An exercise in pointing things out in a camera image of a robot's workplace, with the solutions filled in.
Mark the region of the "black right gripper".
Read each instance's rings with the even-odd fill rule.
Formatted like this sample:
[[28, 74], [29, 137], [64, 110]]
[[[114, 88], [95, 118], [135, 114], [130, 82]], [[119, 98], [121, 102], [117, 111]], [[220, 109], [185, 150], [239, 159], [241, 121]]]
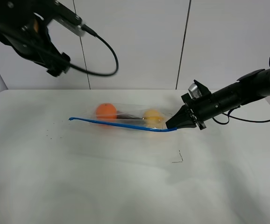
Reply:
[[194, 80], [202, 94], [199, 98], [192, 98], [188, 93], [181, 96], [183, 105], [179, 111], [166, 121], [167, 127], [196, 128], [200, 130], [206, 128], [205, 121], [212, 119], [219, 114], [219, 104], [214, 99], [214, 95], [202, 83]]

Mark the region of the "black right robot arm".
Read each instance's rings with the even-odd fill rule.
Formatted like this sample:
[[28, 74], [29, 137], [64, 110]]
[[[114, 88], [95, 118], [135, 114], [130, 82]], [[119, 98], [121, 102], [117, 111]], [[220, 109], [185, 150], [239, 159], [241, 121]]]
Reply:
[[234, 109], [270, 96], [270, 68], [255, 70], [214, 93], [197, 80], [188, 91], [181, 97], [184, 105], [166, 121], [168, 129], [203, 130], [205, 121], [224, 112], [229, 117]]

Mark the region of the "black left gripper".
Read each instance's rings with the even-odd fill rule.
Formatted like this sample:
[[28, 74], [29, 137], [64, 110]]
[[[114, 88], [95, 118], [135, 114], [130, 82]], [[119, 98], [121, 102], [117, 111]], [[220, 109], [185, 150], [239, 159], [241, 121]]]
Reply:
[[48, 24], [63, 5], [54, 0], [0, 0], [0, 42], [53, 77], [69, 70], [70, 57], [51, 41]]

